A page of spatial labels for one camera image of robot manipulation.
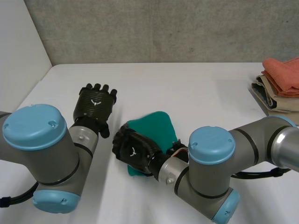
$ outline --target beige towel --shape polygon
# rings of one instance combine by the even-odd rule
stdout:
[[[269,115],[283,115],[299,124],[299,98],[279,97],[265,76],[257,76],[252,91],[267,108]]]

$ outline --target screw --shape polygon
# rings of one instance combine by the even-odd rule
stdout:
[[[80,136],[78,137],[78,140],[79,140],[79,141],[84,141],[84,136],[83,136],[83,135],[80,135]]]
[[[166,183],[167,184],[172,184],[174,182],[174,179],[173,178],[168,178],[167,180],[166,180]]]

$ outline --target green cloth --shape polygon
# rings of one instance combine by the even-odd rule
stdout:
[[[163,153],[172,148],[173,142],[178,141],[170,117],[165,112],[154,112],[143,118],[130,120],[127,123],[129,128],[155,141]],[[128,166],[128,173],[130,176],[143,175],[142,172],[130,166]]]

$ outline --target folded cloth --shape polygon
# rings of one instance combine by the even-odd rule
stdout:
[[[129,128],[137,133],[156,142],[163,153],[166,153],[168,149],[172,148],[173,142],[178,141],[171,119],[165,112],[154,112],[145,117],[130,120],[127,124]],[[129,165],[128,173],[130,176],[143,175],[143,173],[133,169]]]
[[[285,98],[277,96],[275,87],[265,76],[256,77],[251,84],[253,93],[266,107],[268,115],[283,115],[299,125],[299,98]]]
[[[299,97],[299,57],[288,62],[280,62],[273,58],[263,61],[265,75],[275,87],[278,96]]]

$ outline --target white tabletop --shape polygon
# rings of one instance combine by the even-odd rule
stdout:
[[[167,112],[177,137],[188,144],[201,126],[227,130],[265,116],[248,87],[263,70],[261,63],[148,63],[73,64],[53,67],[24,100],[57,107],[68,126],[81,87],[108,84],[118,90],[109,118],[112,135],[100,139],[77,209],[50,214],[31,201],[0,209],[1,224],[209,224],[202,214],[183,202],[154,178],[130,177],[126,165],[115,159],[112,138],[130,119],[155,111]],[[262,163],[251,168],[268,171]],[[16,196],[35,180],[25,167],[0,162],[0,196]],[[279,178],[231,180],[241,202],[230,224],[298,223],[299,174]]]

